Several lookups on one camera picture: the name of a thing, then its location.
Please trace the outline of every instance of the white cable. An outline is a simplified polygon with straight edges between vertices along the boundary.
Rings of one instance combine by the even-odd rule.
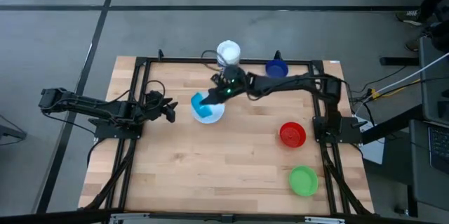
[[[374,92],[373,94],[371,94],[369,97],[367,97],[367,98],[362,102],[362,104],[357,108],[357,111],[356,111],[356,113],[355,113],[354,115],[357,115],[358,111],[359,111],[360,108],[363,106],[363,104],[365,104],[366,101],[370,100],[370,98],[372,98],[372,97],[374,96],[374,94],[376,94],[376,93],[380,94],[381,91],[384,91],[384,90],[386,90],[386,89],[388,89],[388,88],[390,88],[390,87],[392,87],[392,86],[395,86],[395,85],[397,85],[397,84],[399,84],[399,83],[402,83],[403,81],[405,81],[405,80],[407,80],[407,79],[409,79],[409,78],[415,76],[416,74],[419,74],[420,72],[425,71],[428,67],[434,65],[435,63],[437,63],[438,61],[442,60],[444,57],[446,57],[446,56],[448,56],[448,55],[449,55],[449,53],[446,53],[445,55],[442,55],[440,58],[436,59],[435,61],[429,63],[426,67],[423,67],[422,69],[420,69],[420,70],[416,71],[415,73],[411,74],[410,76],[405,77],[405,78],[403,78],[403,79],[397,81],[396,83],[392,83],[392,84],[390,84],[390,85],[388,85],[388,86],[386,86],[386,87],[384,87],[384,88],[381,88],[380,90]]]

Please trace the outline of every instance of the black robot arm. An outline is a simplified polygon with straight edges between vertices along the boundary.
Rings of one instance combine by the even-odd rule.
[[[273,79],[245,73],[236,65],[229,65],[224,72],[214,74],[211,80],[217,85],[208,90],[209,96],[201,101],[202,105],[224,103],[226,100],[247,93],[250,100],[258,100],[276,91],[305,90],[322,100],[326,106],[323,118],[326,133],[339,135],[341,133],[342,116],[337,105],[340,101],[342,80],[329,74],[295,75]]]
[[[170,104],[172,98],[164,98],[158,91],[145,94],[143,105],[135,100],[107,102],[77,95],[63,88],[44,89],[41,95],[39,107],[44,114],[70,111],[95,117],[89,119],[90,123],[97,126],[95,137],[121,138],[125,132],[137,133],[145,121],[154,121],[162,114],[169,122],[175,121],[174,109],[177,103]]]

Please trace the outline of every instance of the wooden tabletop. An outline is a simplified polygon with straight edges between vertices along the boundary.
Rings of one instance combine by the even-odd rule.
[[[117,58],[107,100],[129,89],[134,63],[135,57]],[[339,62],[323,64],[326,73],[343,78]],[[263,65],[242,68],[264,74]],[[210,80],[214,72],[202,64],[167,62],[153,62],[149,72],[149,79],[162,81],[166,97],[179,105],[175,108],[174,124],[164,117],[145,123],[135,151],[127,211],[329,214],[323,163],[311,122],[314,106],[310,93],[279,92],[259,101],[240,95],[225,103],[219,122],[205,125],[193,118],[190,98],[197,91],[214,87]],[[289,75],[305,72],[306,66],[289,66]],[[161,87],[151,83],[150,89],[160,91]],[[343,116],[351,116],[346,90],[339,109]],[[279,141],[279,129],[288,121],[301,124],[307,133],[300,148],[290,149]],[[79,206],[90,203],[109,179],[117,142],[107,139],[92,152]],[[350,145],[339,146],[347,184],[373,211],[360,153]],[[312,167],[319,177],[318,192],[312,197],[295,195],[290,189],[288,175],[299,165]],[[341,211],[335,181],[334,191]]]

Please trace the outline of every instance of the blue bowl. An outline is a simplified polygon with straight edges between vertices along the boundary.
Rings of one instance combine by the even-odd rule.
[[[271,60],[265,65],[265,72],[271,78],[285,77],[288,74],[288,66],[282,60]]]
[[[196,93],[190,101],[192,102],[192,107],[195,109],[195,112],[201,117],[206,118],[212,115],[212,110],[210,109],[210,105],[200,105],[200,102],[203,100],[203,96],[200,93]]]

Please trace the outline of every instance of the gray floor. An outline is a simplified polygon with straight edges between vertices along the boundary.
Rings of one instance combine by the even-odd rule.
[[[102,4],[104,0],[0,0],[0,4]],[[112,0],[113,5],[418,5],[421,0]],[[0,74],[4,94],[0,113],[29,133],[16,145],[0,147],[0,216],[32,212],[34,200],[54,150],[61,123],[39,113],[42,88],[73,90],[90,46],[99,12],[1,12]],[[403,43],[419,29],[395,20],[392,13],[157,11],[109,12],[84,95],[104,98],[117,55],[197,57],[232,39],[244,58],[270,58],[281,50],[288,59],[340,60],[354,89],[389,74],[381,56],[414,56]],[[417,68],[409,67],[386,82]],[[375,84],[375,88],[384,83]],[[372,103],[376,122],[420,102],[418,86]],[[85,117],[76,122],[88,125]],[[76,208],[86,172],[92,135],[74,129],[49,211]],[[406,187],[368,173],[375,210],[399,217],[392,209],[406,203]],[[420,204],[420,220],[442,223],[449,213]]]

